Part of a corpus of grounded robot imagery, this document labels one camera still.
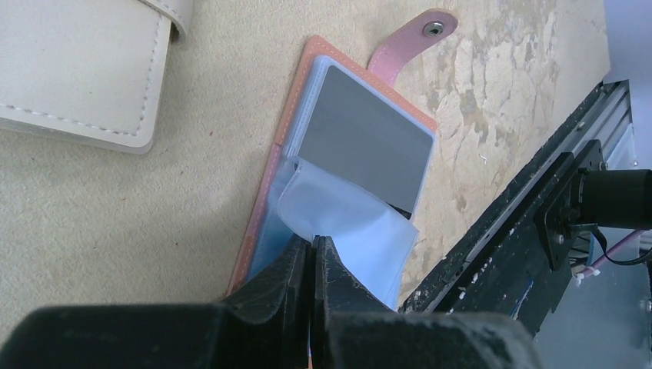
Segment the aluminium frame rail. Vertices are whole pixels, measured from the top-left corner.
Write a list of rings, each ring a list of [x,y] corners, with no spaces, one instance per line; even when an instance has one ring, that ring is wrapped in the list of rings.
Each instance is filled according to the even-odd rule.
[[[604,168],[635,169],[638,166],[634,148],[634,125],[628,80],[602,85],[600,95],[590,112],[587,140],[601,143]]]

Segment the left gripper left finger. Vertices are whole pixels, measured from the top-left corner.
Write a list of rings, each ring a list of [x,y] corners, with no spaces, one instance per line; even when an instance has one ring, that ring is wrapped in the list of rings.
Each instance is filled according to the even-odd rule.
[[[311,244],[208,304],[44,307],[1,348],[3,368],[305,368]]]

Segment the brown card holder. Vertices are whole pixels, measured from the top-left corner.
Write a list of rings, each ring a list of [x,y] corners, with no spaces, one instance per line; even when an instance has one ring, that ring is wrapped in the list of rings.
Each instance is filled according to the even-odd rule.
[[[417,243],[414,213],[436,145],[436,121],[394,89],[412,59],[458,26],[442,9],[429,9],[389,35],[366,66],[318,35],[302,52],[281,113],[241,250],[228,287],[234,292],[264,270],[290,236],[329,236],[344,266],[391,309],[398,306],[401,275]],[[411,119],[434,139],[414,213],[407,214],[365,189],[298,155],[325,74],[335,66]]]

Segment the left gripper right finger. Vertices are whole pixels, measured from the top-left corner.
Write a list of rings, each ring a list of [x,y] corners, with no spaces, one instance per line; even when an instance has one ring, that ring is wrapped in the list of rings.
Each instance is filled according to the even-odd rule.
[[[315,368],[539,368],[523,325],[494,313],[404,314],[344,266],[332,238],[313,241]]]

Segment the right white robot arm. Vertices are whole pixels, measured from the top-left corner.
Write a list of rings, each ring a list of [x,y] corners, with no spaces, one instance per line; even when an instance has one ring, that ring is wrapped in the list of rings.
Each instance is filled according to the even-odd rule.
[[[551,270],[566,263],[573,242],[590,232],[602,251],[601,227],[651,229],[651,170],[608,170],[601,142],[589,140],[578,154],[562,153],[546,175],[553,187],[534,223]]]

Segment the cream card holder with snap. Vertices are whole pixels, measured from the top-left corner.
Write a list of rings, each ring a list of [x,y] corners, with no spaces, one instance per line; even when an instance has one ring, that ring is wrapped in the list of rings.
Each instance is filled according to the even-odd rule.
[[[1,3],[1,127],[131,154],[152,144],[194,2]]]

